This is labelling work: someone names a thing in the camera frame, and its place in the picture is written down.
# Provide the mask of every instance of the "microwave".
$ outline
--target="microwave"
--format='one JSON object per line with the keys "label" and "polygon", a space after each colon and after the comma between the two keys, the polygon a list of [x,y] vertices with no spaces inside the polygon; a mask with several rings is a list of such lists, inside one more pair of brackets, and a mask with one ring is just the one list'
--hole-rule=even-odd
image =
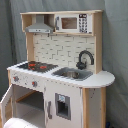
{"label": "microwave", "polygon": [[92,14],[56,14],[56,32],[92,33]]}

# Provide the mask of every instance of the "gray wall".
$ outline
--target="gray wall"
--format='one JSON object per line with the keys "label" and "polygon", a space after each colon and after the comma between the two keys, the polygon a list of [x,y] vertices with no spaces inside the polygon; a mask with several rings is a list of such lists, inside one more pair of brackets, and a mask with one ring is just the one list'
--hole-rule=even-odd
{"label": "gray wall", "polygon": [[25,35],[21,31],[20,12],[104,10],[103,70],[110,71],[116,77],[115,83],[107,87],[107,121],[110,121],[115,128],[127,128],[128,0],[10,0],[10,2],[18,63],[26,60]]}
{"label": "gray wall", "polygon": [[6,92],[8,74],[6,68],[12,63],[11,25],[9,4],[5,0],[0,1],[0,99]]}

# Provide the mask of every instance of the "sink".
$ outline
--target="sink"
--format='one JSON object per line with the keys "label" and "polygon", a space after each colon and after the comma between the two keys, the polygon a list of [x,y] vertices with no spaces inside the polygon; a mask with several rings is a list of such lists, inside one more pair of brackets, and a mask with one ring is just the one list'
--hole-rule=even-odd
{"label": "sink", "polygon": [[[73,73],[77,73],[79,74],[77,78],[71,78],[71,77],[66,77],[63,76],[64,73],[68,73],[68,72],[73,72]],[[91,76],[93,73],[91,71],[86,71],[86,70],[79,70],[79,69],[74,69],[74,68],[61,68],[55,72],[52,73],[52,75],[58,76],[58,77],[62,77],[62,78],[67,78],[67,79],[73,79],[73,80],[85,80],[87,79],[89,76]]]}

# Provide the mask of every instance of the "faucet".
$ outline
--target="faucet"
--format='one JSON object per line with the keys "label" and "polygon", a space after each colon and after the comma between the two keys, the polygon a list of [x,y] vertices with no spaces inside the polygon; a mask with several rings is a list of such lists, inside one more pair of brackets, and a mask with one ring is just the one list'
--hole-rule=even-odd
{"label": "faucet", "polygon": [[80,70],[86,68],[86,62],[85,62],[85,64],[81,62],[81,57],[82,57],[83,54],[88,54],[90,59],[91,59],[91,65],[94,65],[94,58],[93,58],[92,54],[89,51],[84,50],[84,51],[80,52],[79,62],[76,64],[76,67],[78,67],[78,69],[80,69]]}

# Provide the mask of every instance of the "toy sink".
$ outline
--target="toy sink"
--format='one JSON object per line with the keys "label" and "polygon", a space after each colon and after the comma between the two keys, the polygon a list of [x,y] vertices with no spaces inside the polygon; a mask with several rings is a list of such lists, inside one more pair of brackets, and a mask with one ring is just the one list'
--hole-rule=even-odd
{"label": "toy sink", "polygon": [[61,68],[55,72],[52,73],[52,75],[58,76],[58,77],[63,77],[67,79],[73,79],[73,80],[85,80],[89,76],[91,76],[93,73],[91,71],[87,70],[79,70],[79,69],[74,69],[74,68]]}

